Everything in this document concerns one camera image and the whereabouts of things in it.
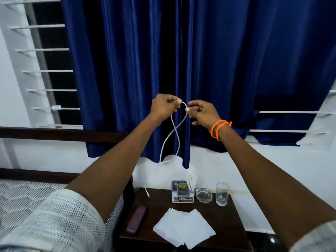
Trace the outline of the person's left forearm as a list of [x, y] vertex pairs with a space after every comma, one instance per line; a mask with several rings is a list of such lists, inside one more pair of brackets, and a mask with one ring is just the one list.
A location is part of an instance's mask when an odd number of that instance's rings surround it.
[[161, 123], [158, 116], [149, 114], [125, 139], [94, 161], [65, 188], [87, 199], [105, 223], [150, 136]]

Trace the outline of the person's left hand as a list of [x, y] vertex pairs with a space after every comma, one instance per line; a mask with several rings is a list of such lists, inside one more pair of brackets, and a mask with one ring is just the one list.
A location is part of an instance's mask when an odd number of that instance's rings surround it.
[[170, 94], [157, 94], [152, 100], [149, 116], [155, 120], [157, 124], [166, 120], [173, 112], [174, 106], [172, 101], [182, 101], [179, 97]]

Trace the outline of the dark blue curtain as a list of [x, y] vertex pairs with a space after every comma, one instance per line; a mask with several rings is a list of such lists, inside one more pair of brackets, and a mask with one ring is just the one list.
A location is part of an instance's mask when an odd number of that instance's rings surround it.
[[336, 79], [336, 0], [61, 0], [84, 130], [132, 132], [158, 93], [249, 130], [308, 130]]

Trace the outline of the row of white window bars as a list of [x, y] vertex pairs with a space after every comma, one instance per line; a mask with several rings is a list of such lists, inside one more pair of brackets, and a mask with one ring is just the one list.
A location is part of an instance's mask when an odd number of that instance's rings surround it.
[[15, 43], [12, 41], [10, 45], [9, 54], [14, 57], [14, 71], [18, 75], [18, 82], [23, 81], [23, 74], [34, 75], [38, 74], [38, 79], [36, 81], [43, 86], [33, 86], [29, 88], [28, 86], [22, 86], [24, 93], [24, 100], [29, 101], [27, 112], [33, 116], [37, 121], [51, 121], [52, 123], [37, 123], [34, 121], [32, 126], [39, 128], [49, 128], [49, 129], [75, 129], [83, 130], [82, 125], [76, 124], [61, 124], [59, 121], [59, 111], [62, 110], [75, 110], [79, 111], [80, 108], [73, 107], [61, 107], [61, 110], [53, 111], [51, 109], [52, 105], [55, 104], [54, 92], [77, 92], [76, 89], [53, 89], [50, 83], [49, 74], [50, 73], [72, 73], [72, 69], [48, 69], [45, 63], [44, 52], [64, 52], [69, 51], [69, 48], [35, 48], [31, 30], [37, 29], [59, 29], [65, 28], [64, 24], [44, 24], [44, 25], [29, 25], [29, 23], [22, 22], [17, 24], [14, 22], [5, 22], [5, 19], [9, 19], [3, 8], [12, 9], [14, 12], [18, 12], [20, 16], [24, 17], [26, 15], [25, 7], [26, 5], [32, 4], [44, 4], [44, 3], [59, 3], [61, 0], [0, 0], [0, 29], [2, 24], [5, 25], [6, 32], [16, 32], [18, 30], [29, 30], [28, 33], [21, 33], [23, 37], [27, 38], [27, 46], [30, 49], [15, 49], [15, 46], [21, 46], [21, 43]]

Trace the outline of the white mesh shirt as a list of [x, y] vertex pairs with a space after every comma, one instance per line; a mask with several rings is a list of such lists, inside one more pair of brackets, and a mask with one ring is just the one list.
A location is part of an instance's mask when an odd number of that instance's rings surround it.
[[87, 199], [60, 189], [0, 239], [0, 252], [105, 252], [112, 231]]

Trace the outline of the white folded tissues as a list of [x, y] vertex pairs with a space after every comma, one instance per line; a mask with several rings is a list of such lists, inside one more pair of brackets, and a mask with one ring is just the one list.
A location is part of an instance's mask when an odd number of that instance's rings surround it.
[[190, 191], [190, 193], [194, 193], [195, 192], [195, 187], [197, 184], [197, 180], [198, 180], [198, 174], [196, 171], [188, 169], [187, 170], [187, 175], [186, 175], [186, 182], [187, 182], [187, 186], [188, 189]]

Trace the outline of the white paper napkin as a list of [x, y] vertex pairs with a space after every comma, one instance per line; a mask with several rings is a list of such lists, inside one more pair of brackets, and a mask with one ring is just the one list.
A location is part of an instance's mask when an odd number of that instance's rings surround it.
[[214, 229], [208, 224], [206, 219], [197, 209], [187, 213], [180, 220], [178, 231], [188, 250], [193, 249], [201, 242], [216, 235]]
[[187, 212], [169, 208], [159, 222], [153, 227], [153, 231], [175, 247], [182, 246], [184, 245], [183, 238], [178, 233], [174, 224], [182, 220], [187, 214]]

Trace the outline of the person's right forearm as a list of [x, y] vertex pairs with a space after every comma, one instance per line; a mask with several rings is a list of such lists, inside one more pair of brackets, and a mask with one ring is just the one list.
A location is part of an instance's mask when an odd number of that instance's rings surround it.
[[336, 209], [262, 156], [229, 125], [213, 130], [289, 252], [336, 252]]

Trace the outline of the dark wooden nightstand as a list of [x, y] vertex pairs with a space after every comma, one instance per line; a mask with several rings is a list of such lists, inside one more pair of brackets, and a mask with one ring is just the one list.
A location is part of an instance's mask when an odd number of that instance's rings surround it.
[[[254, 252], [230, 195], [228, 204], [221, 207], [214, 200], [210, 203], [198, 200], [192, 204], [172, 203], [170, 190], [148, 188], [148, 192], [150, 198], [144, 188], [135, 193], [135, 201], [120, 233], [116, 252], [188, 252], [185, 245], [176, 248], [153, 231], [154, 225], [169, 208], [185, 212], [197, 209], [216, 232], [190, 252]], [[128, 234], [126, 227], [138, 205], [146, 207], [146, 214], [138, 233]]]

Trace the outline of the purple remote control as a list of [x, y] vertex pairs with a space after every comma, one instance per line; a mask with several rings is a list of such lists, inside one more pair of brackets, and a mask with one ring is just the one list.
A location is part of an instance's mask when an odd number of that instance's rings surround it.
[[145, 214], [146, 207], [144, 205], [139, 205], [133, 213], [132, 217], [130, 218], [126, 227], [126, 232], [128, 234], [134, 235], [138, 232]]

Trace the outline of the person's right hand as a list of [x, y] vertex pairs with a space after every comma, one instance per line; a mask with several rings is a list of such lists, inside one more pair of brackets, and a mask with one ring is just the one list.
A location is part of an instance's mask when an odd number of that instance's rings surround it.
[[202, 108], [202, 112], [188, 114], [190, 119], [194, 120], [191, 122], [193, 126], [203, 126], [210, 132], [212, 127], [222, 120], [216, 108], [210, 102], [203, 100], [192, 100], [188, 102], [188, 107], [190, 106], [200, 106]]

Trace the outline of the dark wooden bed headboard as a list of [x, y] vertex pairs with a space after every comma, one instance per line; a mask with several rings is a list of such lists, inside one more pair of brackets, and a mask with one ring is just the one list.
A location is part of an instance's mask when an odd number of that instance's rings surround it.
[[[117, 144], [128, 133], [75, 129], [0, 127], [0, 138]], [[0, 179], [68, 184], [78, 174], [0, 168]]]

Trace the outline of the clear drinking glass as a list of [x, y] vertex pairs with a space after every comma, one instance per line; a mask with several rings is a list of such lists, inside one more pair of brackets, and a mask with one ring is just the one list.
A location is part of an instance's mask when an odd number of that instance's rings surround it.
[[228, 203], [230, 186], [225, 182], [218, 182], [216, 184], [216, 198], [217, 205], [225, 207]]

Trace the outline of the white tissue holder box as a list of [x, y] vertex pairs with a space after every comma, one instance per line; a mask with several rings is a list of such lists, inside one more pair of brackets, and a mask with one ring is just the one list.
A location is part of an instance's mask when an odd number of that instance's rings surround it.
[[195, 192], [189, 189], [185, 180], [173, 180], [171, 182], [172, 203], [194, 203]]

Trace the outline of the clear glass ashtray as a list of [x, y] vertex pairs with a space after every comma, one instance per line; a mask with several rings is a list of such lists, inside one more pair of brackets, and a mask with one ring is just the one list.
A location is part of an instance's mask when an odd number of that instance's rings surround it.
[[213, 199], [212, 192], [207, 188], [196, 189], [195, 196], [197, 200], [202, 203], [210, 203]]

